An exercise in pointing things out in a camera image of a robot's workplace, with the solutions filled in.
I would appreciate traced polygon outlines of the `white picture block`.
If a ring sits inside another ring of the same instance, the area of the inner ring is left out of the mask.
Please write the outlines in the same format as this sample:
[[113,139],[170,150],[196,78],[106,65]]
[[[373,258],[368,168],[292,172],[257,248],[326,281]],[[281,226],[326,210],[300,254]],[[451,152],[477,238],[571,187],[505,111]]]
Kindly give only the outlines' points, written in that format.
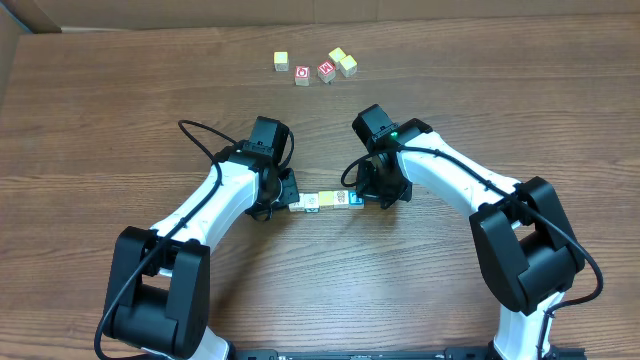
[[290,203],[288,205],[290,212],[304,212],[305,204],[304,204],[304,194],[299,194],[299,199],[296,202]]

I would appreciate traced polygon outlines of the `white block blue letter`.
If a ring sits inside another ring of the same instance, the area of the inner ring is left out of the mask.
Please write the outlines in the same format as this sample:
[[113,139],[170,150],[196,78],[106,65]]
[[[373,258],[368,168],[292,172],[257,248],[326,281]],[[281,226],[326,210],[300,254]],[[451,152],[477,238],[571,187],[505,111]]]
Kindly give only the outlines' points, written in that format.
[[351,209],[362,209],[365,205],[364,199],[352,190],[348,192],[348,202]]

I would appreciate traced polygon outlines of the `white block yellow sides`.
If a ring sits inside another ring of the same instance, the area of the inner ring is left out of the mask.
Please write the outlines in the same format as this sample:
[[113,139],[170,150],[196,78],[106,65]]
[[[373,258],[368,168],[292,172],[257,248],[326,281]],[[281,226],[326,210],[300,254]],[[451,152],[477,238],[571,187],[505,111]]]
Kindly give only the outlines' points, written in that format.
[[347,209],[349,207],[348,190],[337,190],[333,192],[333,207],[335,209]]

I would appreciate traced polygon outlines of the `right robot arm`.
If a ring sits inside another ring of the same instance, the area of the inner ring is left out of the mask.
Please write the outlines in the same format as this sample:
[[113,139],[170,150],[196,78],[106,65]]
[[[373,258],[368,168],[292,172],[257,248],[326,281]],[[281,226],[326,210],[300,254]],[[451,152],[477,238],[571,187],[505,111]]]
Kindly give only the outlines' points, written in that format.
[[502,176],[450,147],[429,125],[393,122],[374,104],[352,128],[367,153],[353,163],[356,196],[388,208],[421,185],[470,224],[482,277],[500,304],[485,359],[582,359],[582,349],[553,346],[555,306],[585,266],[585,256],[553,186]]

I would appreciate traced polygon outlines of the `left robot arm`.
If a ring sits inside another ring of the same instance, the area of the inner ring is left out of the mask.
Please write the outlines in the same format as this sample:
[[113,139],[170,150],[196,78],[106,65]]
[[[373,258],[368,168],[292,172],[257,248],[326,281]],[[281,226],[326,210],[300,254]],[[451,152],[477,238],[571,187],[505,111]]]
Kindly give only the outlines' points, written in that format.
[[239,216],[268,221],[298,201],[293,150],[293,132],[259,116],[248,139],[205,153],[208,176],[175,211],[120,233],[94,337],[99,358],[103,337],[140,349],[142,359],[233,358],[233,345],[208,325],[211,255]]

